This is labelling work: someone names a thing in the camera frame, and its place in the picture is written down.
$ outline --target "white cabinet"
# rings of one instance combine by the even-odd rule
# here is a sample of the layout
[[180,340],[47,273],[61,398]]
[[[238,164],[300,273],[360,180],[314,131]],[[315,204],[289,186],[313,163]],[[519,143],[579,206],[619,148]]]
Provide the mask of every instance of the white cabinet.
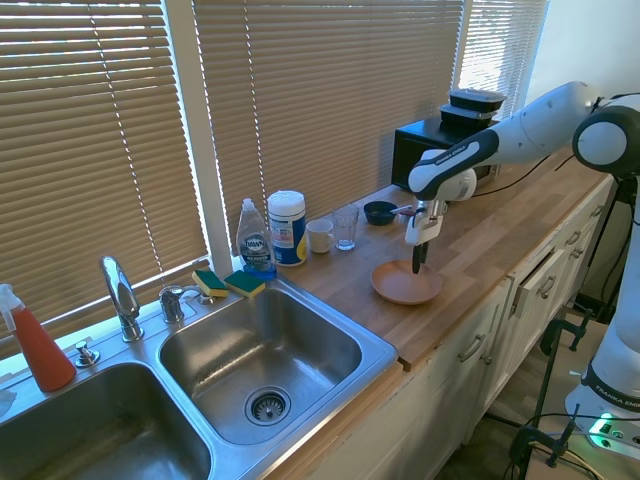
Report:
[[513,317],[519,324],[520,333],[508,369],[511,374],[520,366],[555,313],[552,312],[553,302],[560,288],[566,260],[564,250],[552,251],[518,287]]
[[480,387],[481,358],[493,341],[507,283],[446,338],[433,358],[371,413],[314,471],[314,480],[428,479],[462,441]]
[[560,279],[560,288],[556,293],[556,300],[554,304],[556,306],[564,305],[570,298],[572,298],[581,285],[576,283],[578,272],[582,263],[586,260],[586,253],[589,247],[589,243],[593,237],[593,233],[596,230],[597,219],[592,219],[584,228],[577,230],[579,232],[578,238],[573,241],[574,236],[566,241],[565,249],[567,255],[567,262],[562,271],[562,277]]

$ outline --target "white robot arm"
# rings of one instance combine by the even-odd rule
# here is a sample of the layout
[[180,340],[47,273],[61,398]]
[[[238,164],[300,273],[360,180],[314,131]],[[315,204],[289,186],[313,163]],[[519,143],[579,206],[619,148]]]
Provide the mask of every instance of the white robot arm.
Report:
[[[440,231],[441,201],[473,194],[473,175],[468,173],[473,166],[536,161],[572,139],[574,154],[582,164],[619,177],[638,178],[640,94],[621,96],[594,111],[595,100],[587,85],[571,82],[445,152],[425,152],[409,176],[409,186],[423,211],[419,209],[417,220],[409,222],[406,236],[408,243],[420,249],[420,260],[424,261],[420,245]],[[595,445],[637,459],[640,421],[615,422],[613,428],[609,419],[640,418],[639,227],[634,219],[611,325],[581,384],[566,399],[568,412],[573,414],[579,406],[579,415],[597,418],[576,420],[582,430],[598,434],[590,437]]]
[[500,123],[472,135],[449,150],[427,150],[409,174],[409,188],[419,200],[405,240],[414,245],[414,273],[422,247],[440,233],[445,201],[466,200],[476,187],[472,167],[539,160],[566,145],[589,116],[596,94],[571,82],[552,90]]

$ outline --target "sponge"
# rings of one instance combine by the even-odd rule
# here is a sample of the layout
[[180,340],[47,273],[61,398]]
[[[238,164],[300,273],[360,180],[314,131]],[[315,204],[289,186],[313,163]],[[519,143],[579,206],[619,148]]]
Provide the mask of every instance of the sponge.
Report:
[[229,295],[229,289],[213,272],[194,270],[191,278],[207,297],[226,297]]
[[240,270],[229,275],[224,282],[231,290],[249,298],[260,293],[265,287],[262,280]]

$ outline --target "faucet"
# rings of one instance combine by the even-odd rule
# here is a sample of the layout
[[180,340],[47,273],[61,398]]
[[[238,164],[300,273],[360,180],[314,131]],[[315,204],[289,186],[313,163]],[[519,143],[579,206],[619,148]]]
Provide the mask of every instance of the faucet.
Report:
[[107,282],[113,306],[120,318],[122,340],[127,343],[140,340],[144,335],[144,330],[136,320],[140,313],[140,305],[122,267],[120,267],[115,258],[102,257],[100,259],[100,269],[104,275],[104,280]]

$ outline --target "drinking glass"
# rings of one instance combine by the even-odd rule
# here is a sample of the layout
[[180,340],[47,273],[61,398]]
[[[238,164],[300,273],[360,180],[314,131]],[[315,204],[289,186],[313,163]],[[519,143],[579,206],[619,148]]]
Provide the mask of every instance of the drinking glass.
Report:
[[356,246],[358,207],[345,205],[333,212],[333,235],[338,250],[351,250]]

